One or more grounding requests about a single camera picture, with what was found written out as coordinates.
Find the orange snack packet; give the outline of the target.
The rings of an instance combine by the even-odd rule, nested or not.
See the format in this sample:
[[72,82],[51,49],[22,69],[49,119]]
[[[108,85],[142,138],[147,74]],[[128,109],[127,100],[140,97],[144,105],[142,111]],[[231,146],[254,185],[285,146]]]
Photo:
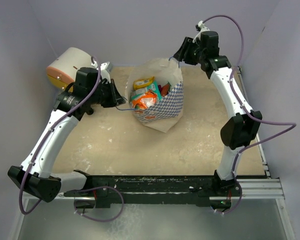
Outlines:
[[145,110],[157,102],[157,94],[153,91],[136,94],[131,97],[130,105],[133,109]]

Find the teal snack packet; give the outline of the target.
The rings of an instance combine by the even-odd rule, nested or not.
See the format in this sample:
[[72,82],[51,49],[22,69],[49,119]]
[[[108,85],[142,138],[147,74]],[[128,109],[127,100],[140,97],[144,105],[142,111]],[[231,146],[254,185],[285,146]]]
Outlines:
[[156,81],[152,82],[151,84],[149,84],[149,85],[147,85],[145,87],[139,88],[137,90],[133,90],[131,92],[131,99],[134,96],[137,96],[137,95],[140,95],[140,94],[145,94],[148,91],[151,91],[151,92],[155,93],[157,95],[157,99],[158,100],[162,99],[162,96],[161,96],[161,93],[159,91],[159,87],[158,87],[158,84],[157,84]]

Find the checkered paper bag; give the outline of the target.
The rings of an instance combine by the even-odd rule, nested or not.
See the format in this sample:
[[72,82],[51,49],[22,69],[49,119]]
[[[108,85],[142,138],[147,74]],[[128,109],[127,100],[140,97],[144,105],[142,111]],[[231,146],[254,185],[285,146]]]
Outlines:
[[[131,107],[133,82],[139,79],[155,77],[157,85],[170,84],[170,91],[155,105],[147,109]],[[127,79],[125,98],[129,107],[127,111],[145,126],[166,133],[183,115],[184,85],[179,62],[171,58],[153,58],[146,63],[136,66]]]

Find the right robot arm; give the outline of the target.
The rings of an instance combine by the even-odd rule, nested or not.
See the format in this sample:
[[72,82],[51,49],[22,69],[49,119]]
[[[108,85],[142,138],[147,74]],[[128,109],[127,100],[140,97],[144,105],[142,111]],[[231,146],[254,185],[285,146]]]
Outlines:
[[218,90],[226,108],[228,121],[220,130],[224,148],[212,179],[213,192],[223,196],[236,185],[236,169],[241,154],[256,138],[263,116],[246,102],[232,75],[228,58],[219,52],[218,33],[203,28],[195,38],[186,37],[173,57],[189,65],[200,65]]

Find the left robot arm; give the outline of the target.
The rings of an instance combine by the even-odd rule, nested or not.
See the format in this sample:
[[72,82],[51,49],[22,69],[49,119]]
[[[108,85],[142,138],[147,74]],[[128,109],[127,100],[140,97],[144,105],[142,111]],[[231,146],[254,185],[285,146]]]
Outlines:
[[72,130],[82,117],[93,114],[93,105],[113,108],[125,103],[108,63],[100,67],[82,67],[76,71],[75,81],[56,98],[48,123],[33,150],[20,166],[11,166],[7,175],[19,188],[19,198],[28,193],[39,200],[51,202],[59,193],[77,191],[88,196],[93,184],[88,175],[79,170],[53,174],[56,158]]

